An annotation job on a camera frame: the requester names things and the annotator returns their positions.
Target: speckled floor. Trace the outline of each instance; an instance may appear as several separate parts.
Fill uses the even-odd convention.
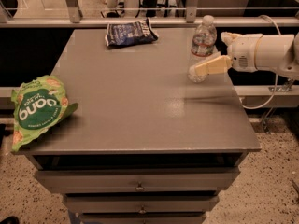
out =
[[[220,193],[204,224],[298,224],[298,193],[292,186],[292,180],[299,181],[298,128],[279,115],[270,120],[272,134],[266,134],[259,119],[249,120],[262,151],[244,159],[241,174]],[[0,154],[0,220],[13,215],[21,224],[69,224],[62,197],[35,181],[31,162],[8,151],[11,139],[4,139]]]

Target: clear bottle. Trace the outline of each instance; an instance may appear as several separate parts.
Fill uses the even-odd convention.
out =
[[[193,35],[189,67],[206,59],[213,54],[214,44],[217,38],[217,31],[214,26],[214,17],[206,15]],[[194,76],[189,74],[189,79],[193,82],[202,82],[207,75]]]

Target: cord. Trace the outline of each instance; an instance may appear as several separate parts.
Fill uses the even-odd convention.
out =
[[[281,35],[279,27],[278,27],[277,23],[275,21],[273,21],[273,19],[271,19],[267,15],[261,15],[260,18],[265,19],[266,21],[272,22],[274,24],[274,26],[277,28],[278,34]],[[264,106],[268,105],[270,103],[270,101],[272,101],[272,99],[275,96],[275,93],[277,91],[277,86],[278,86],[278,74],[275,75],[275,85],[274,85],[274,89],[272,91],[272,94],[271,94],[270,98],[265,103],[263,103],[262,105],[253,106],[253,107],[243,105],[243,108],[246,108],[246,109],[258,109],[258,108],[263,108]]]

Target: drawer knob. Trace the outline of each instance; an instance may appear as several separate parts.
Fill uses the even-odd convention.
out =
[[[141,183],[138,183],[138,186],[135,188],[135,191],[137,191],[137,192],[142,192],[142,191],[145,191],[145,188],[142,187],[142,184],[141,184]]]
[[[141,209],[140,209],[139,213],[140,214],[146,214],[147,213],[146,209],[144,209],[144,206],[141,206]]]

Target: green chip bag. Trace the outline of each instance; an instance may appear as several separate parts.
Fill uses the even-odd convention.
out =
[[[50,127],[70,116],[78,104],[68,104],[64,84],[55,76],[38,77],[13,91],[15,104],[12,151],[30,143]]]

